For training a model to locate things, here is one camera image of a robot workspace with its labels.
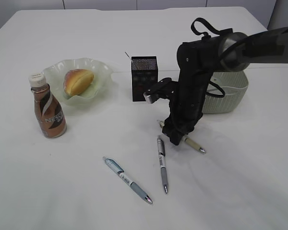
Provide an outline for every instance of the basket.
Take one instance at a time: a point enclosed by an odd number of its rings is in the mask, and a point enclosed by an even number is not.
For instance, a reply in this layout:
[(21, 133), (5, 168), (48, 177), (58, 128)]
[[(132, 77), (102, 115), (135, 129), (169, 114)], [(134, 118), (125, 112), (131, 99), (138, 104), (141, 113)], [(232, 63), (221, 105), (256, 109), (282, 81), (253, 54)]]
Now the basket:
[[(206, 96), (203, 114), (221, 114), (233, 111), (242, 100), (249, 81), (243, 71), (241, 72), (216, 72), (211, 81), (218, 84), (224, 91), (225, 97), (215, 98)], [(218, 90), (209, 85), (208, 92), (217, 93)]]

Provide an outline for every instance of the bread roll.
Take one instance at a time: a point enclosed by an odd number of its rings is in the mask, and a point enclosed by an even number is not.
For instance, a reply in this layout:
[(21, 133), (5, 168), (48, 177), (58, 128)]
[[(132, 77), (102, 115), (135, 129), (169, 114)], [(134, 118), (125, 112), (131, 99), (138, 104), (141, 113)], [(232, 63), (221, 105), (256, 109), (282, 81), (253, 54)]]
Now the bread roll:
[(73, 69), (66, 73), (64, 91), (69, 96), (83, 93), (94, 79), (92, 71), (86, 69)]

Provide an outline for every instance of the bottle cap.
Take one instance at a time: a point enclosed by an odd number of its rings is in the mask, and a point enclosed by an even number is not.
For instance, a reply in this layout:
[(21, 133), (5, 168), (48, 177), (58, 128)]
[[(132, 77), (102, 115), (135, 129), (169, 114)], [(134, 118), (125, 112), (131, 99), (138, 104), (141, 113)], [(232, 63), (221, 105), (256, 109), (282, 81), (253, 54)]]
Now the bottle cap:
[(47, 83), (42, 73), (35, 73), (29, 76), (29, 82), (31, 87), (41, 87)]

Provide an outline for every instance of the table surface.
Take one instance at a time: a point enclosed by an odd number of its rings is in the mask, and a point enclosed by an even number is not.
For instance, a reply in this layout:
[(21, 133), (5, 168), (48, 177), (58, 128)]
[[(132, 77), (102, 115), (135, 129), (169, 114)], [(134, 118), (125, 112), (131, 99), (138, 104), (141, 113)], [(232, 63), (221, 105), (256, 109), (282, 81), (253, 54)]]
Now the table surface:
[[(288, 65), (252, 65), (231, 113), (204, 115), (191, 138), (206, 155), (164, 137), (169, 194), (161, 186), (157, 119), (168, 101), (133, 103), (130, 62), (156, 55), (159, 79), (178, 76), (176, 51), (197, 40), (196, 17), (218, 29), (264, 30), (244, 8), (163, 11), (20, 11), (0, 30), (0, 230), (288, 230)], [(66, 133), (44, 138), (28, 75), (69, 58), (114, 69), (90, 105), (62, 104)], [(151, 196), (141, 200), (102, 161), (115, 159)]]

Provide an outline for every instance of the robotic arm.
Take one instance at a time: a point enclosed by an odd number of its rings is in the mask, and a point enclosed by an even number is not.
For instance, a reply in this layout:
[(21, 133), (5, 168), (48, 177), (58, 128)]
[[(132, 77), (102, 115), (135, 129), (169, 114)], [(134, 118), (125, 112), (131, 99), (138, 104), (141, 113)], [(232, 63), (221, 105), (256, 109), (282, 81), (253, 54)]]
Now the robotic arm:
[[(211, 32), (198, 32), (195, 22), (201, 22)], [(288, 27), (247, 36), (232, 29), (216, 30), (205, 19), (197, 18), (191, 30), (202, 39), (182, 43), (177, 50), (180, 68), (178, 82), (165, 78), (149, 88), (144, 97), (154, 103), (159, 98), (169, 99), (170, 115), (162, 132), (179, 145), (181, 138), (192, 132), (203, 116), (205, 95), (224, 97), (225, 92), (210, 79), (214, 72), (237, 72), (250, 63), (288, 63)], [(212, 84), (222, 94), (206, 92)]]

